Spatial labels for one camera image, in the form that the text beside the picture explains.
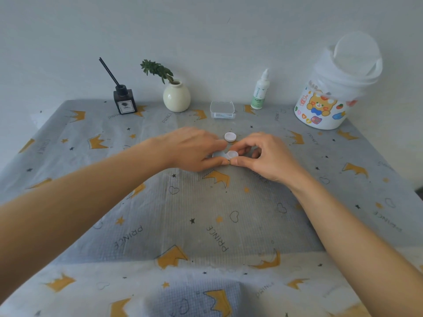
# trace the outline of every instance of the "wall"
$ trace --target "wall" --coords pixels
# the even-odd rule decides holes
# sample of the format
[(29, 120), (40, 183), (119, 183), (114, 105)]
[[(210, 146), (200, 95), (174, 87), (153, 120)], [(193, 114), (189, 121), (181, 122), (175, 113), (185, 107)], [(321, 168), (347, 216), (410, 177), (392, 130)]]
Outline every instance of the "wall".
[(0, 0), (0, 168), (64, 100), (111, 97), (99, 56), (139, 101), (161, 100), (139, 66), (151, 59), (207, 102), (249, 102), (269, 67), (267, 104), (293, 104), (322, 47), (359, 29), (384, 72), (351, 120), (423, 185), (421, 12), (421, 0)]

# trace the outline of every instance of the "black bottle cap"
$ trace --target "black bottle cap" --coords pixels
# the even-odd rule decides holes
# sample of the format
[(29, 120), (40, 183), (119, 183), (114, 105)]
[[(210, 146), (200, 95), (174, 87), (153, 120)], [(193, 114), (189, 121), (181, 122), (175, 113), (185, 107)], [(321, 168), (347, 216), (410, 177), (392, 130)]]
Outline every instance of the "black bottle cap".
[(116, 86), (116, 92), (121, 97), (124, 97), (125, 95), (128, 95), (128, 90), (126, 88), (126, 85), (118, 85), (118, 86)]

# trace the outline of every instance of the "white and green bottle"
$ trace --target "white and green bottle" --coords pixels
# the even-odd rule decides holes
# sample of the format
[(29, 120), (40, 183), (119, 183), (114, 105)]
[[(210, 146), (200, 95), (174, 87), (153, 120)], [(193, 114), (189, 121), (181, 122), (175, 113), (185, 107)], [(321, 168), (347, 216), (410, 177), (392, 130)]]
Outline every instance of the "white and green bottle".
[(263, 72), (262, 78), (257, 81), (254, 90), (253, 98), (251, 101), (251, 108), (259, 110), (263, 107), (264, 98), (266, 97), (267, 90), (269, 90), (269, 69)]

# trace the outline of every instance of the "black glass bottle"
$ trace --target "black glass bottle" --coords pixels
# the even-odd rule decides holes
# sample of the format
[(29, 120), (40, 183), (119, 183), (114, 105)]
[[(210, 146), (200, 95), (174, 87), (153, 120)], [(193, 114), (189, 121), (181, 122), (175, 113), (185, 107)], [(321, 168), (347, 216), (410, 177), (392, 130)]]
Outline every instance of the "black glass bottle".
[(137, 106), (135, 105), (132, 90), (127, 89), (125, 85), (116, 86), (116, 91), (113, 92), (113, 97), (120, 114), (137, 112)]

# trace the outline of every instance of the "forearm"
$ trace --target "forearm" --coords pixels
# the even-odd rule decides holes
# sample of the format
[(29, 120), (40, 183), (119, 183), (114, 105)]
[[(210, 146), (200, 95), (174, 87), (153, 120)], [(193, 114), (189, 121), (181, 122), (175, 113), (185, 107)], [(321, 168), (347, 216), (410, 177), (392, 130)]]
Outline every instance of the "forearm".
[(422, 316), (422, 275), (308, 173), (288, 185), (372, 316)]
[(0, 303), (165, 167), (147, 140), (1, 206)]

